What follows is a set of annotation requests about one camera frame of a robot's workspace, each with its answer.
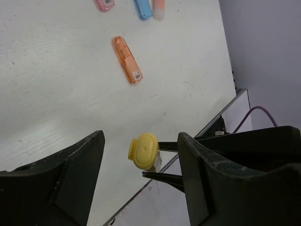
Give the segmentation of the yellow cap highlighter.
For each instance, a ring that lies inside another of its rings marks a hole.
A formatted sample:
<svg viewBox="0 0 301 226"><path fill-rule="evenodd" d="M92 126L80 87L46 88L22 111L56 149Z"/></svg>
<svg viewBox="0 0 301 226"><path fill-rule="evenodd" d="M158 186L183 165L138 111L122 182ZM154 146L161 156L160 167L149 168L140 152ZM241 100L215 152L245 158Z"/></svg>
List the yellow cap highlighter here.
<svg viewBox="0 0 301 226"><path fill-rule="evenodd" d="M133 138L128 159L141 170L159 172L162 158L157 137L152 133L143 133L138 138Z"/></svg>

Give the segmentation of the orange cap highlighter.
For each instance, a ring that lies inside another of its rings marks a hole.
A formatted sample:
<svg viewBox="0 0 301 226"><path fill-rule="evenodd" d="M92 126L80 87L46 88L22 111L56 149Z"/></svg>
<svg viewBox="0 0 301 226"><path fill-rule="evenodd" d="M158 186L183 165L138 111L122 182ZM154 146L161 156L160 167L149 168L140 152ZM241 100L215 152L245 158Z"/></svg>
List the orange cap highlighter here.
<svg viewBox="0 0 301 226"><path fill-rule="evenodd" d="M165 16L165 0L153 0L153 17L157 20L163 20Z"/></svg>

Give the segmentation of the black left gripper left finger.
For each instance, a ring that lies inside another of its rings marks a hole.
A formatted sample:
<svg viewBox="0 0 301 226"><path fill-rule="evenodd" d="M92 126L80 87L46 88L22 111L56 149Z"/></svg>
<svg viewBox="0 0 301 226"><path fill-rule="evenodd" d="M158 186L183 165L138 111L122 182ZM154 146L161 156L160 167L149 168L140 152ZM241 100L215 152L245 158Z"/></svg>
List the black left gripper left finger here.
<svg viewBox="0 0 301 226"><path fill-rule="evenodd" d="M85 226L105 145L95 131L79 142L0 173L3 226Z"/></svg>

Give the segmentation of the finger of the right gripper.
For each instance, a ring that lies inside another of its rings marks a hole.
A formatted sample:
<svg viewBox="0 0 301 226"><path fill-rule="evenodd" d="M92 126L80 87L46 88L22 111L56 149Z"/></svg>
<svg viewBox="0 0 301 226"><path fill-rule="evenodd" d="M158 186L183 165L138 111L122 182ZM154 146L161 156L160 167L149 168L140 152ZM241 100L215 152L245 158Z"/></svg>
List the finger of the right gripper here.
<svg viewBox="0 0 301 226"><path fill-rule="evenodd" d="M156 180L162 183L169 184L179 191L184 191L183 179L181 175L156 173L156 172L142 172L144 178Z"/></svg>
<svg viewBox="0 0 301 226"><path fill-rule="evenodd" d="M177 142L159 142L158 146L161 151L173 152L173 153L178 152Z"/></svg>

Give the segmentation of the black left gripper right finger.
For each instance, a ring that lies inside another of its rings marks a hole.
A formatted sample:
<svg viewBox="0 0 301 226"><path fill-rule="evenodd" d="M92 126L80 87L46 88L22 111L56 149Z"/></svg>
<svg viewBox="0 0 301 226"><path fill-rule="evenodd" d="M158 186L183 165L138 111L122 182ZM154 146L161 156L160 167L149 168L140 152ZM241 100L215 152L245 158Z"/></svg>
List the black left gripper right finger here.
<svg viewBox="0 0 301 226"><path fill-rule="evenodd" d="M301 132L281 126L177 139L193 226L298 226Z"/></svg>

